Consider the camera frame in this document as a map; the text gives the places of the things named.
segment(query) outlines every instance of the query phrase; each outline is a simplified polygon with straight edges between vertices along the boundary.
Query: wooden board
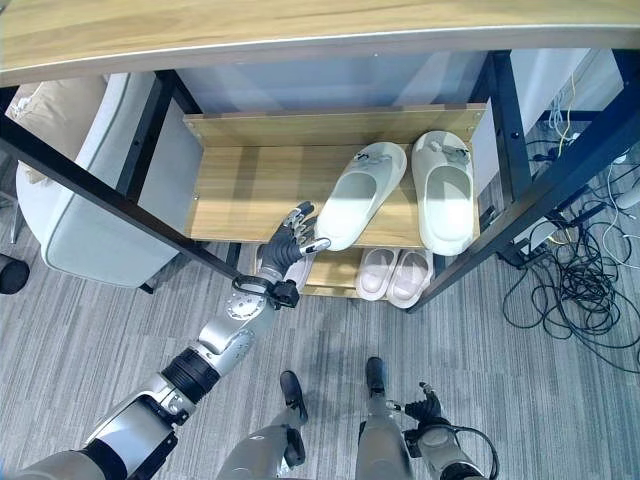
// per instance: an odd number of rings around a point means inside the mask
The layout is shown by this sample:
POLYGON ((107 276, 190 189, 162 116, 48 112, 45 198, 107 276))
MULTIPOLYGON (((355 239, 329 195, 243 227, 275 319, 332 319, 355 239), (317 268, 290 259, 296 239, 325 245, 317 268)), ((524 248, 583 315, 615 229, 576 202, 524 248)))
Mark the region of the wooden board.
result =
POLYGON ((381 138, 403 144, 429 130, 453 132, 468 142, 485 108, 485 104, 462 104, 187 115, 185 121, 205 147, 368 145, 381 138))
POLYGON ((361 259, 361 248, 320 252, 313 262, 307 285, 354 289, 361 259))
POLYGON ((3 86, 282 60, 299 47, 305 57, 352 55, 354 45, 368 54, 640 47, 637 0, 14 0, 0 22, 3 86))
MULTIPOLYGON (((204 151, 190 228, 200 240, 266 242, 295 205, 318 211, 364 145, 219 147, 204 151)), ((416 193, 407 172, 356 246, 419 247, 416 193)))
POLYGON ((314 285, 305 285, 302 288, 302 294, 317 295, 320 297, 360 298, 355 288, 318 287, 314 285))

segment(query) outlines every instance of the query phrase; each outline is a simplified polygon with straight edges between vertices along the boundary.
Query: floor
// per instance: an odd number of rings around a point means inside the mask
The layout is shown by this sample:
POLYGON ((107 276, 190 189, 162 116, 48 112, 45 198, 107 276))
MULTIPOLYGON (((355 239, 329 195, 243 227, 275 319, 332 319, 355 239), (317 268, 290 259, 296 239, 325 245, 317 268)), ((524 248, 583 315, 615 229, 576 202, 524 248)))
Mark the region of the floor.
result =
MULTIPOLYGON (((637 221, 622 221, 639 234, 637 221)), ((0 299, 6 471, 78 448, 111 404, 197 337, 230 291, 222 277, 181 257, 161 273, 154 295, 60 274, 43 264, 28 227, 10 245, 9 223, 9 210, 0 209, 0 252, 27 261, 31 277, 20 293, 0 299)), ((226 246, 211 250, 224 255, 226 246)), ((241 267, 248 261, 243 255, 241 267)), ((640 248, 630 261, 640 263, 640 248)), ((388 364, 391 398, 419 399, 418 382, 427 381, 452 422, 486 432, 501 478, 640 478, 640 377, 615 371, 575 341, 507 325, 502 297, 518 276, 491 258, 414 316, 386 303, 304 297, 200 403, 157 478, 215 478, 233 445, 282 407, 284 369, 298 373, 311 417, 302 431, 307 463, 291 476, 354 478, 370 355, 388 364)), ((619 281, 636 303, 639 279, 625 270, 619 281)), ((533 315, 530 289, 525 282, 514 298, 514 315, 533 315)), ((480 442, 462 441, 488 465, 480 442)), ((416 478, 428 478, 420 462, 414 468, 416 478)))

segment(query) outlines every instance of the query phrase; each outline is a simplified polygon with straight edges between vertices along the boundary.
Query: slipper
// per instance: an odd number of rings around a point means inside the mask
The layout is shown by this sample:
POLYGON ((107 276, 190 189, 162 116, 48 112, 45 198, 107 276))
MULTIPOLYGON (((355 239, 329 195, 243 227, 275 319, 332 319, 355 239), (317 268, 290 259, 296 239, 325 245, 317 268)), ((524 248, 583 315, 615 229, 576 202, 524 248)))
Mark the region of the slipper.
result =
POLYGON ((360 298, 372 302, 384 297, 399 253, 399 248, 365 249, 356 277, 356 292, 360 298))
POLYGON ((473 241, 473 171, 469 149, 453 133, 422 135, 411 157, 422 243, 458 255, 473 241))
POLYGON ((387 288, 387 300, 398 308, 409 308, 418 301, 432 277, 430 251, 403 250, 387 288))
POLYGON ((331 240, 329 250, 353 245, 382 202, 398 186, 407 156, 395 143, 374 143, 347 165, 318 215, 316 238, 331 240))

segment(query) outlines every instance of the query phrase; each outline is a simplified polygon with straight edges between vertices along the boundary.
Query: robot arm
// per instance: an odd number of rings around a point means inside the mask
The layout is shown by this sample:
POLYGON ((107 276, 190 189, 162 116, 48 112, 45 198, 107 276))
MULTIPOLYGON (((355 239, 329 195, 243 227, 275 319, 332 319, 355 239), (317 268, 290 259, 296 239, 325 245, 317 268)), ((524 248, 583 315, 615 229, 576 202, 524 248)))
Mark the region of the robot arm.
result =
POLYGON ((10 477, 20 480, 147 480, 175 448, 175 427, 247 354, 271 327, 282 306, 295 307, 295 283, 282 282, 304 255, 326 249, 327 239, 308 241, 315 218, 305 202, 284 219, 263 251, 255 277, 233 281, 225 312, 202 329, 198 340, 131 394, 100 422, 79 451, 61 452, 10 477))

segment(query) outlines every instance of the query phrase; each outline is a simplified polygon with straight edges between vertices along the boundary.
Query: chair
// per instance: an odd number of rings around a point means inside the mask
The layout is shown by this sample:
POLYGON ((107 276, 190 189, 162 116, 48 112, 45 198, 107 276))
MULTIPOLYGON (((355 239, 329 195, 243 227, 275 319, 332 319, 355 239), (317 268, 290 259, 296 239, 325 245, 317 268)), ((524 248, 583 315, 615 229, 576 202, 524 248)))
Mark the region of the chair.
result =
MULTIPOLYGON (((114 74, 76 164, 116 186, 154 82, 153 73, 114 74)), ((139 205, 184 232, 202 149, 171 101, 139 205)), ((16 172, 25 221, 51 268, 122 287, 146 286, 177 251, 51 181, 31 184, 16 172)))

